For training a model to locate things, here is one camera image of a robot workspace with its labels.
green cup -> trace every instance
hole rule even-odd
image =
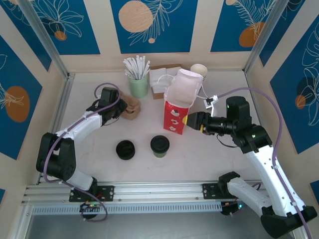
[[[135,98],[143,98],[148,94],[148,77],[145,76],[140,80],[135,80],[129,77],[131,94]]]

cardboard box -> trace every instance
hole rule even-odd
[[[181,67],[181,64],[152,66],[152,67],[150,67],[150,69],[151,70],[157,70],[157,69],[160,69],[160,68],[174,68],[174,67]],[[153,94],[153,99],[154,100],[164,99],[164,93],[154,93],[153,88],[152,88],[152,94]]]

black cup lid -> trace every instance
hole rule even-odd
[[[116,153],[120,159],[129,160],[133,158],[135,154],[134,144],[128,140],[121,141],[118,146],[116,146]]]
[[[166,153],[169,149],[169,140],[163,135],[155,136],[151,140],[151,148],[155,153]]]

floral line drawing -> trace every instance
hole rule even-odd
[[[297,1],[299,1],[299,2],[293,2],[292,0],[290,0],[287,3],[287,6],[286,6],[285,10],[281,14],[281,17],[284,20],[286,20],[287,14],[288,14],[289,11],[297,11],[299,9],[299,7],[301,6],[301,3],[303,2],[303,0],[297,0]]]
[[[122,27],[131,33],[128,39],[132,39],[130,46],[142,40],[150,44],[169,27],[169,14],[177,10],[183,0],[173,7],[177,0],[132,0],[127,2],[119,11],[119,19]]]
[[[3,55],[3,54],[0,55],[0,60],[3,61],[2,64],[0,63],[1,64],[0,70],[4,67],[5,62],[6,62],[6,58],[7,58],[6,55]],[[3,107],[5,107],[6,104],[8,104],[8,106],[10,106],[11,103],[15,103],[15,104],[23,106],[24,103],[21,102],[22,100],[23,100],[23,96],[20,98],[14,97],[13,95],[6,92],[0,83],[0,106],[1,106],[1,109]]]
[[[249,29],[254,30],[256,40],[264,26],[264,20],[274,8],[276,0],[264,0],[262,6],[257,8],[254,0],[226,0],[227,5],[237,7],[240,18],[244,19]]]
[[[309,126],[314,126],[319,122],[319,23],[315,30],[311,33],[307,46],[302,58],[302,65],[304,68],[304,75],[299,85],[303,88],[298,91],[296,98],[296,106],[298,109],[308,107]]]
[[[17,2],[15,0],[2,0],[3,4],[11,11],[12,15],[22,21],[24,24],[30,26],[29,22],[25,18],[21,9],[19,8]]]
[[[17,4],[9,0],[2,1],[17,19],[29,25]],[[30,3],[49,35],[61,41],[66,40],[67,33],[82,36],[77,24],[83,21],[84,16],[69,10],[69,0],[33,0]]]

white napkin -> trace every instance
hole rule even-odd
[[[166,75],[166,68],[160,68],[156,70],[150,70],[150,85],[152,87],[159,85],[159,86],[165,86],[166,85],[166,77],[163,76],[160,80],[159,78],[162,75]]]

